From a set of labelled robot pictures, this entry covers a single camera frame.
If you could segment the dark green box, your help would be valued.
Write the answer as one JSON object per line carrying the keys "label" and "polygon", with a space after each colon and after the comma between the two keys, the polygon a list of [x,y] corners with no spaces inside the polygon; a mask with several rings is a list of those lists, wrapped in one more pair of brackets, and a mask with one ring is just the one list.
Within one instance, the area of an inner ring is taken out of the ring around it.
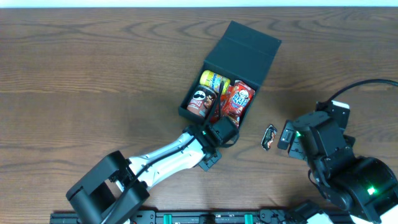
{"label": "dark green box", "polygon": [[187,106],[205,70],[229,78],[232,82],[241,80],[255,91],[259,91],[281,43],[282,41],[275,37],[231,21],[221,39],[204,59],[178,108],[178,114],[195,124],[204,122],[204,118],[187,110]]}

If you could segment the red Hello Panda box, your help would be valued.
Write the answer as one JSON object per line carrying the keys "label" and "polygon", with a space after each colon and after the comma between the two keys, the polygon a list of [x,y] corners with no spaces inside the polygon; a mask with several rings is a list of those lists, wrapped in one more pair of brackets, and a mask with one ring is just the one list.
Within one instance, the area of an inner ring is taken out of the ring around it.
{"label": "red Hello Panda box", "polygon": [[253,88],[241,80],[236,80],[229,98],[221,110],[221,115],[229,117],[238,128],[241,117],[254,95]]}

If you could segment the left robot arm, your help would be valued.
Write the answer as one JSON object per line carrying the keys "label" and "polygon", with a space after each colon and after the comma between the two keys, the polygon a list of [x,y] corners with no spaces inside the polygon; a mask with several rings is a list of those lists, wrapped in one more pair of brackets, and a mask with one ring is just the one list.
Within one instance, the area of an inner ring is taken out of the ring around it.
{"label": "left robot arm", "polygon": [[149,190],[171,175],[195,166],[208,170],[218,149],[237,140],[231,119],[191,125],[172,143],[148,154],[125,158],[114,151],[66,193],[83,223],[127,223],[149,198]]}

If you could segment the black candy wrapper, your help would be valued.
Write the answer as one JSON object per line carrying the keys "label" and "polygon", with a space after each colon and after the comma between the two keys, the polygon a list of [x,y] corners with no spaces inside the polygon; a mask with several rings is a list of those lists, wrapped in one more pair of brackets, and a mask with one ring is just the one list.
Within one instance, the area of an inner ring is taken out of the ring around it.
{"label": "black candy wrapper", "polygon": [[266,129],[263,139],[261,141],[261,146],[264,150],[268,151],[271,148],[271,144],[275,139],[277,134],[277,129],[274,125],[270,124]]}

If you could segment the red snack bag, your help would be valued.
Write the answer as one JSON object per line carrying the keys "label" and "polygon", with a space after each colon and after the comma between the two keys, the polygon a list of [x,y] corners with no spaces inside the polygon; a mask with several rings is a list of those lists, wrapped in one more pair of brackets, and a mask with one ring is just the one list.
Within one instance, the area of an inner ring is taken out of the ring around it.
{"label": "red snack bag", "polygon": [[215,123],[215,122],[217,122],[220,119],[221,114],[222,114],[221,110],[224,107],[226,101],[228,100],[232,89],[233,89],[233,86],[229,85],[227,90],[225,91],[225,93],[223,93],[221,95],[220,102],[216,104],[215,112],[214,112],[213,116],[210,119],[211,123]]}

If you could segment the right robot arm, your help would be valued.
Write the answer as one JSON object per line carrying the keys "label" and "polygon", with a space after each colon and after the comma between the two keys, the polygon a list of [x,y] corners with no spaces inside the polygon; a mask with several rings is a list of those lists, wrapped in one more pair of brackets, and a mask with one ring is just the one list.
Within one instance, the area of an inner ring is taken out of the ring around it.
{"label": "right robot arm", "polygon": [[287,120],[277,147],[305,161],[308,177],[321,196],[370,223],[397,207],[397,177],[375,157],[355,156],[355,138],[345,135],[350,107],[331,101]]}

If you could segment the red Pringles can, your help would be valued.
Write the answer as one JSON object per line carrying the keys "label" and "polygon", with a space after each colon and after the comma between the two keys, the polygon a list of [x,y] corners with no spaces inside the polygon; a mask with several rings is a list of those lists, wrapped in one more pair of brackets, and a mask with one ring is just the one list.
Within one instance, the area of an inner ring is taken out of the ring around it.
{"label": "red Pringles can", "polygon": [[198,85],[190,99],[187,110],[197,116],[205,118],[216,97],[217,93],[214,90],[204,85]]}

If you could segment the yellow snack cup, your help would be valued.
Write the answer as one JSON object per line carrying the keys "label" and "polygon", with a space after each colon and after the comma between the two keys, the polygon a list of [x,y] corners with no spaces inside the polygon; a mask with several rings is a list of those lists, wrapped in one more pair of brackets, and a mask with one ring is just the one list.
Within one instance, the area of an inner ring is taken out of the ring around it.
{"label": "yellow snack cup", "polygon": [[220,92],[221,83],[223,83],[222,93],[225,93],[229,88],[230,79],[221,76],[210,70],[205,70],[200,77],[200,85],[211,88],[216,93]]}

